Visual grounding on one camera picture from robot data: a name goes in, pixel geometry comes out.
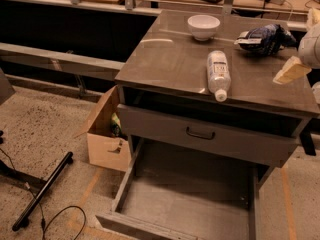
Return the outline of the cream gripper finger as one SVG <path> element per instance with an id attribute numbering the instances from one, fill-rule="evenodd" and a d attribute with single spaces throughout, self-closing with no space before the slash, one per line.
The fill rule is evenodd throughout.
<path id="1" fill-rule="evenodd" d="M 320 22 L 320 10 L 311 8 L 307 15 L 306 28 L 311 29 L 314 25 Z"/>
<path id="2" fill-rule="evenodd" d="M 302 63 L 296 57 L 290 57 L 283 65 L 282 69 L 273 78 L 273 82 L 277 84 L 287 84 L 311 72 L 311 68 Z"/>

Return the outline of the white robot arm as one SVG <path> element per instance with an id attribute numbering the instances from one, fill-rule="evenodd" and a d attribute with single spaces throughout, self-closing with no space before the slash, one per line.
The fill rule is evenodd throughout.
<path id="1" fill-rule="evenodd" d="M 301 39 L 298 55 L 290 57 L 273 79 L 274 83 L 287 84 L 320 69 L 320 9 L 308 12 L 307 33 Z"/>

